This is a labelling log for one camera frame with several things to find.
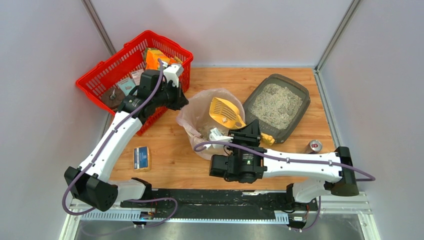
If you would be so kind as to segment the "white bin with bag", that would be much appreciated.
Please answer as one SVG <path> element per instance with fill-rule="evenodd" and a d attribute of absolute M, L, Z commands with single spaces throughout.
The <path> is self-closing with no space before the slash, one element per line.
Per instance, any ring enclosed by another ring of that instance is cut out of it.
<path fill-rule="evenodd" d="M 214 121 L 209 115 L 209 109 L 214 97 L 230 101 L 240 111 L 242 120 L 245 120 L 245 111 L 242 102 L 225 88 L 202 90 L 188 101 L 176 117 L 178 125 L 184 128 L 188 141 L 193 149 L 195 145 L 210 140 L 210 130 L 217 128 L 222 135 L 227 135 L 229 129 Z"/>

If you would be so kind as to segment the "yellow litter scoop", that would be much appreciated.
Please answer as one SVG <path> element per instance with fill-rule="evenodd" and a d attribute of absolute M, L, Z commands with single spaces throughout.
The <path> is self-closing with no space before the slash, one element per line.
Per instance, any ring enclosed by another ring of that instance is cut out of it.
<path fill-rule="evenodd" d="M 209 107 L 209 116 L 229 130 L 241 129 L 246 126 L 237 106 L 223 98 L 214 97 L 212 99 Z M 227 122 L 223 123 L 222 118 L 227 118 Z M 261 132 L 261 141 L 268 145 L 273 145 L 276 140 L 273 136 Z"/>

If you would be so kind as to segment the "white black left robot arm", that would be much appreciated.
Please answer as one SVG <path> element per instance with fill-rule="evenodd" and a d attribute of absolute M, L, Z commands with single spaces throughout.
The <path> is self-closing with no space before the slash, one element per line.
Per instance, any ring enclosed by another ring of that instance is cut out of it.
<path fill-rule="evenodd" d="M 138 178 L 110 181 L 112 170 L 131 138 L 156 109 L 178 111 L 188 103 L 176 77 L 167 77 L 163 70 L 145 70 L 140 84 L 118 106 L 111 125 L 94 150 L 77 168 L 70 166 L 65 171 L 67 189 L 62 197 L 63 209 L 73 214 L 66 204 L 69 194 L 102 212 L 115 202 L 140 200 L 147 183 Z"/>

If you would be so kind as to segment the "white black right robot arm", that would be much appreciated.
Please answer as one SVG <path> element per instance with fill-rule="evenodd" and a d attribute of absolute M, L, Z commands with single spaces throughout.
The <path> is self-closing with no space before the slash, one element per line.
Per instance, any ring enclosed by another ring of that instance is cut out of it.
<path fill-rule="evenodd" d="M 359 194 L 347 147 L 322 154 L 280 152 L 260 147 L 260 133 L 259 121 L 254 120 L 241 129 L 229 131 L 225 141 L 215 143 L 227 147 L 231 153 L 211 157 L 210 176 L 248 184 L 262 178 L 306 177 L 305 181 L 286 187 L 287 200 L 292 203 L 309 203 L 325 194 L 339 197 Z"/>

